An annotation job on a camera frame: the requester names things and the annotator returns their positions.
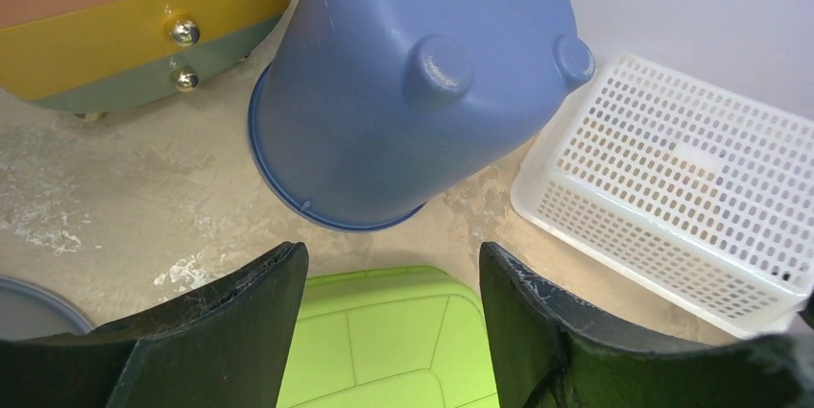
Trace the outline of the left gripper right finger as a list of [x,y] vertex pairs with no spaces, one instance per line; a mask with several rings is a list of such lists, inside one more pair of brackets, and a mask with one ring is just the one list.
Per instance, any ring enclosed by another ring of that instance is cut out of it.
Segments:
[[813,338],[724,346],[616,317],[530,270],[500,245],[479,253],[492,368],[503,407],[809,407]]

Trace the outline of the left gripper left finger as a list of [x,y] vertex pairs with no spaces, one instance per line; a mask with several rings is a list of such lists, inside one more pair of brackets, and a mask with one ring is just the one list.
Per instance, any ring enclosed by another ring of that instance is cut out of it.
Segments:
[[1,345],[5,407],[274,407],[309,255],[285,242],[83,334]]

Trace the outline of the green plastic tray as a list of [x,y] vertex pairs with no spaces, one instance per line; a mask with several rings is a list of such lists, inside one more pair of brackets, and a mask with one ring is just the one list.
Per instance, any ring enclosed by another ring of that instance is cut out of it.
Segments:
[[307,279],[280,407],[496,407],[479,296],[429,266]]

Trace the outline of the grey plastic bucket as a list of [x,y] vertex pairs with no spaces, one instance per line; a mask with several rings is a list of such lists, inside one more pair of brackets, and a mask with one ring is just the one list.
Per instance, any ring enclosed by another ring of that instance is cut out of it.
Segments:
[[2,340],[80,335],[94,328],[90,318],[63,296],[19,278],[1,276]]

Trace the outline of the small white perforated basket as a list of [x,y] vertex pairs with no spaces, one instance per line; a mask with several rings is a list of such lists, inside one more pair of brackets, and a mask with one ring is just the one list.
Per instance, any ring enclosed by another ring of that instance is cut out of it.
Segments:
[[740,339],[813,292],[813,123],[622,54],[511,190],[525,220]]

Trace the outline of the blue plastic bucket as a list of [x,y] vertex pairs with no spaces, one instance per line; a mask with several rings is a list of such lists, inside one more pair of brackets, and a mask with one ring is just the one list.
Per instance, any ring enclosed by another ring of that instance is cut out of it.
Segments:
[[299,0],[249,104],[304,218],[397,225],[538,133],[594,73],[570,0]]

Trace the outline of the round drawer cabinet orange yellow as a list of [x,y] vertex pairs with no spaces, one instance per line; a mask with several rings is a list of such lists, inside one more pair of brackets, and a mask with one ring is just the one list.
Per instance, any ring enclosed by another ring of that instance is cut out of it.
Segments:
[[189,92],[247,59],[291,0],[1,0],[1,86],[85,119]]

